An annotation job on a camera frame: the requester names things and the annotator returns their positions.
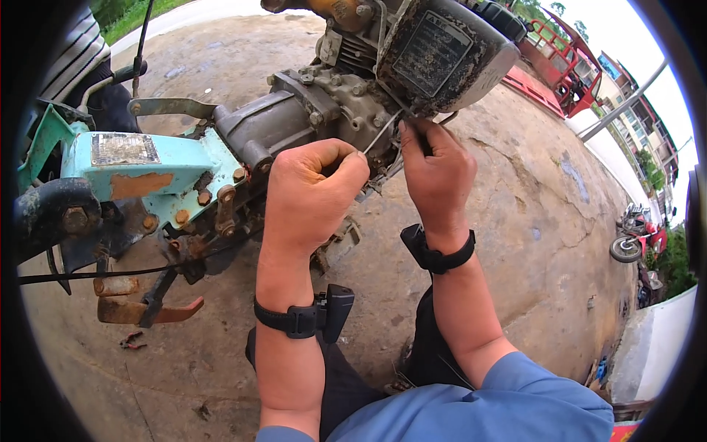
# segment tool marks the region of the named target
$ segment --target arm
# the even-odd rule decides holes
[[[400,125],[405,179],[422,218],[427,245],[444,255],[457,252],[469,237],[464,206],[477,162],[444,127],[422,119]],[[432,156],[422,154],[425,136]],[[503,335],[479,259],[433,276],[435,319],[442,336],[472,385],[480,388],[491,367],[517,349]]]
[[[341,161],[330,177],[322,168]],[[346,215],[368,178],[362,153],[340,140],[284,151],[273,164],[265,209],[255,295],[268,310],[311,306],[310,255]],[[255,366],[261,399],[260,428],[287,426],[319,439],[325,368],[315,337],[290,339],[256,324]]]

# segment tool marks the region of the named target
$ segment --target metal label plate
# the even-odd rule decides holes
[[[419,87],[429,98],[466,57],[472,39],[452,22],[426,11],[393,69]]]
[[[152,136],[105,132],[91,135],[91,165],[160,164]]]

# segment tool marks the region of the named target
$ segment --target building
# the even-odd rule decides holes
[[[613,60],[604,51],[597,59],[605,74],[598,95],[603,100],[604,111],[609,112],[633,95],[639,85],[621,63]],[[676,148],[670,133],[645,96],[640,97],[629,109],[621,113],[613,124],[634,153],[639,149],[647,149],[655,164],[665,171],[665,185],[656,194],[658,206],[664,216],[665,211],[672,210],[672,186],[678,172]]]

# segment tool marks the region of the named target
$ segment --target black wrist strap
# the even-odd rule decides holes
[[[258,300],[253,300],[255,317],[267,327],[285,332],[291,339],[305,339],[314,336],[317,331],[317,316],[319,307],[315,296],[314,303],[309,307],[291,306],[287,313],[267,310]]]
[[[474,254],[474,245],[476,244],[474,231],[469,230],[469,239],[460,250],[451,255],[443,255],[442,252],[430,250],[427,247],[425,231],[420,224],[404,228],[400,232],[400,239],[402,239],[412,257],[415,258],[417,264],[434,274],[444,274],[448,270],[464,264]]]

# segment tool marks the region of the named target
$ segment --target left hand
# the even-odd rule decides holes
[[[321,174],[337,161],[333,175]],[[366,156],[339,139],[280,153],[270,172],[263,251],[308,261],[344,220],[369,174]]]

